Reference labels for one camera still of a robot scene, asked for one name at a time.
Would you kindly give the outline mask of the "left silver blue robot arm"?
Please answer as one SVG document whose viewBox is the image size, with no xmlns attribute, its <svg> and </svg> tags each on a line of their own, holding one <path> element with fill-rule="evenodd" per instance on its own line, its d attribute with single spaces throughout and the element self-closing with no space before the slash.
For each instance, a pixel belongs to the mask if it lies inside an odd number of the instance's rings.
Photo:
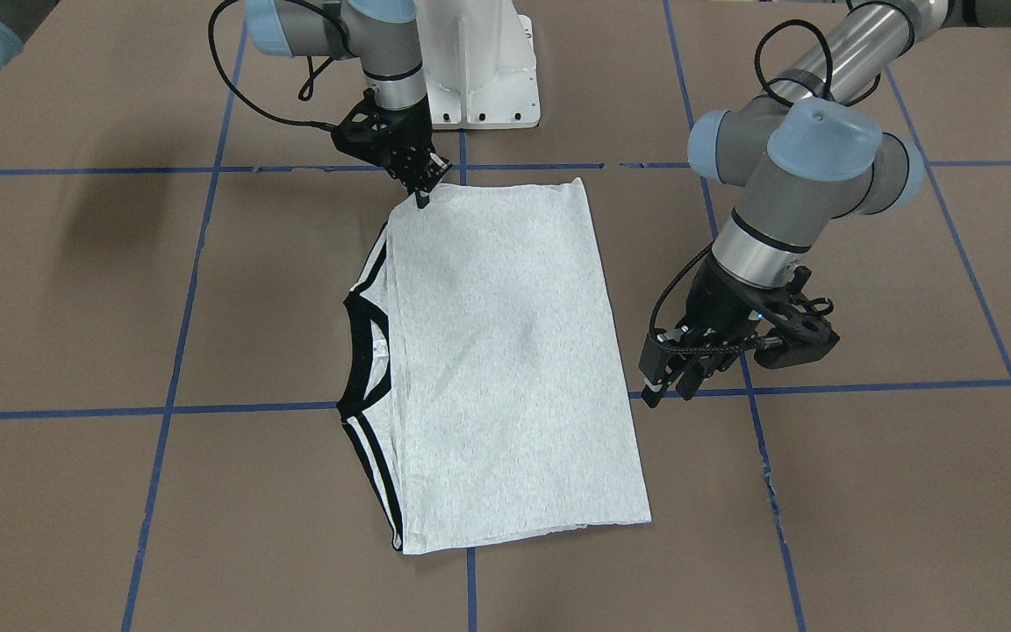
<svg viewBox="0 0 1011 632">
<path fill-rule="evenodd" d="M 832 303 L 807 298 L 803 257 L 831 220 L 890 211 L 921 187 L 924 159 L 855 105 L 884 69 L 943 28 L 1011 27 L 1011 1 L 850 1 L 831 32 L 803 19 L 771 28 L 813 33 L 817 46 L 778 75 L 754 53 L 761 91 L 739 111 L 694 121 L 690 167 L 742 194 L 715 239 L 682 269 L 685 313 L 649 324 L 641 397 L 691 399 L 703 381 L 747 352 L 770 370 L 817 363 L 839 342 Z"/>
</svg>

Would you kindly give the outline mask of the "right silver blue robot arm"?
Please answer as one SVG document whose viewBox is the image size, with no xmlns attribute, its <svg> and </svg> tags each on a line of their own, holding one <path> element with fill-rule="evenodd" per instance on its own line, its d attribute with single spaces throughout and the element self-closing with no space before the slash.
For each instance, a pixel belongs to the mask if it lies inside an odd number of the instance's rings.
<svg viewBox="0 0 1011 632">
<path fill-rule="evenodd" d="M 24 51 L 54 1 L 0 1 L 0 68 Z M 452 165 L 436 152 L 418 11 L 412 1 L 245 1 L 248 36 L 262 53 L 321 59 L 305 89 L 335 61 L 358 60 L 366 85 L 340 123 L 274 116 L 277 124 L 328 133 L 334 148 L 384 169 L 419 208 Z"/>
</svg>

